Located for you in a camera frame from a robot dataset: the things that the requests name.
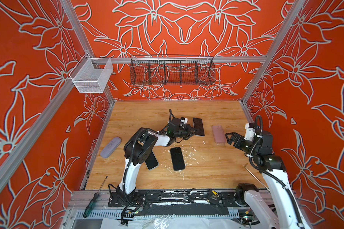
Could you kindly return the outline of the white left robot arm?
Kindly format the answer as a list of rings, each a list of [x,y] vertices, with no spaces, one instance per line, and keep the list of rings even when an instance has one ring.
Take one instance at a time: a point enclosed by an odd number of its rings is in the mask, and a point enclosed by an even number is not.
[[[187,123],[185,118],[172,118],[160,131],[150,128],[140,128],[125,144],[125,169],[117,194],[127,203],[132,203],[136,190],[136,180],[140,166],[150,157],[154,147],[169,147],[181,138],[188,140],[198,132],[198,129]]]

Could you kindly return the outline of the pink phone case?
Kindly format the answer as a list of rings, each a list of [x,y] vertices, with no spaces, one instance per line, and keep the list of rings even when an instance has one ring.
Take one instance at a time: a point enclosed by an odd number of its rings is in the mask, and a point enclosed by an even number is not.
[[[213,132],[214,141],[217,144],[224,144],[226,142],[226,137],[225,137],[222,126],[220,125],[212,126],[212,132]]]

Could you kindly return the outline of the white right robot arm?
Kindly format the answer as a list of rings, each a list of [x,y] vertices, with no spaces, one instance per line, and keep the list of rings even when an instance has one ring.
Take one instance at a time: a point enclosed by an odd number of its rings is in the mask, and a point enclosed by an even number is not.
[[[236,204],[250,207],[256,220],[241,219],[249,226],[257,223],[263,229],[308,229],[299,204],[290,187],[287,169],[281,157],[273,152],[273,135],[263,129],[263,120],[256,116],[245,125],[245,135],[226,133],[228,144],[244,152],[249,164],[260,172],[273,200],[270,207],[253,184],[240,183],[236,188]]]

